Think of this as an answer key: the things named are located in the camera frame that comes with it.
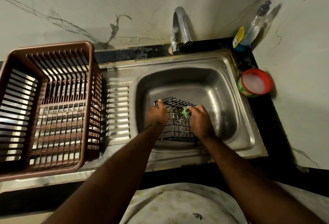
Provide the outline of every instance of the soap bottle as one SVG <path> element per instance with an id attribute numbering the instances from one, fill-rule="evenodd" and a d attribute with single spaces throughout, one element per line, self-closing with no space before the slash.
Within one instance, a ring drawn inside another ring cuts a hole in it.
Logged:
<path id="1" fill-rule="evenodd" d="M 265 15 L 269 11 L 271 1 L 266 1 L 262 6 L 259 7 L 256 13 L 256 17 L 251 22 L 250 26 L 245 29 L 245 36 L 240 43 L 235 47 L 238 52 L 243 52 L 250 47 L 254 39 L 256 39 L 261 27 L 265 21 Z"/>

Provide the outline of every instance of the hand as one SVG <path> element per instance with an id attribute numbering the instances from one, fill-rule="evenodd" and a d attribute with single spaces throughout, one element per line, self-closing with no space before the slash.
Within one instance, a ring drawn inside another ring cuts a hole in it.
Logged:
<path id="1" fill-rule="evenodd" d="M 191 130 L 200 141 L 203 141 L 209 137 L 215 137 L 215 130 L 212 126 L 209 113 L 201 106 L 190 107 L 189 110 L 192 113 Z"/>
<path id="2" fill-rule="evenodd" d="M 163 128 L 168 123 L 168 112 L 164 103 L 161 99 L 158 100 L 159 107 L 151 106 L 150 110 L 146 113 L 145 116 L 145 127 L 149 127 L 152 124 L 159 123 L 163 126 Z"/>

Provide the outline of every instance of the red container rim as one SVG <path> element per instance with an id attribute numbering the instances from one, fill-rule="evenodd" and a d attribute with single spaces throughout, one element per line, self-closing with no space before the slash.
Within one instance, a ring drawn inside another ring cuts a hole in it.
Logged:
<path id="1" fill-rule="evenodd" d="M 263 93 L 254 93 L 252 91 L 250 91 L 246 86 L 245 84 L 243 83 L 243 77 L 244 75 L 246 74 L 254 74 L 254 75 L 257 75 L 258 77 L 260 77 L 262 79 L 262 81 L 264 81 L 264 84 L 265 84 L 265 90 Z M 248 70 L 246 70 L 243 74 L 242 74 L 242 77 L 241 77 L 241 84 L 242 86 L 247 89 L 247 91 L 249 91 L 250 93 L 252 94 L 255 94 L 255 95 L 263 95 L 263 94 L 266 94 L 266 93 L 269 93 L 269 91 L 271 91 L 272 87 L 273 87 L 273 82 L 272 82 L 272 78 L 271 76 L 269 76 L 269 74 L 263 70 L 260 70 L 258 68 L 250 68 Z"/>

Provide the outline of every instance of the green scrubber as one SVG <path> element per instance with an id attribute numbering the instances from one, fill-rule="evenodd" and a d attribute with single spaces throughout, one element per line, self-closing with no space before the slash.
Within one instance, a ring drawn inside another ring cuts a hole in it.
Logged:
<path id="1" fill-rule="evenodd" d="M 188 108 L 189 108 L 189 106 L 184 107 L 184 108 L 183 108 L 183 111 L 182 111 L 182 114 L 183 114 L 185 117 L 190 118 L 191 115 L 192 115 L 192 113 L 191 113 L 191 111 L 190 111 Z"/>

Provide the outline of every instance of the faucet spout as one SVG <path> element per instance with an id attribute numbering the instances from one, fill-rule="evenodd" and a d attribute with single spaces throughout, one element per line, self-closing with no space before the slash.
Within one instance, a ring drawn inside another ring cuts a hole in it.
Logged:
<path id="1" fill-rule="evenodd" d="M 181 35 L 183 38 L 184 45 L 192 44 L 192 39 L 190 36 L 190 31 L 187 26 L 187 16 L 183 7 L 179 6 L 175 9 L 174 19 L 172 23 L 172 35 L 171 35 L 171 49 L 173 55 L 180 54 L 179 46 L 178 46 L 178 32 L 181 30 Z"/>

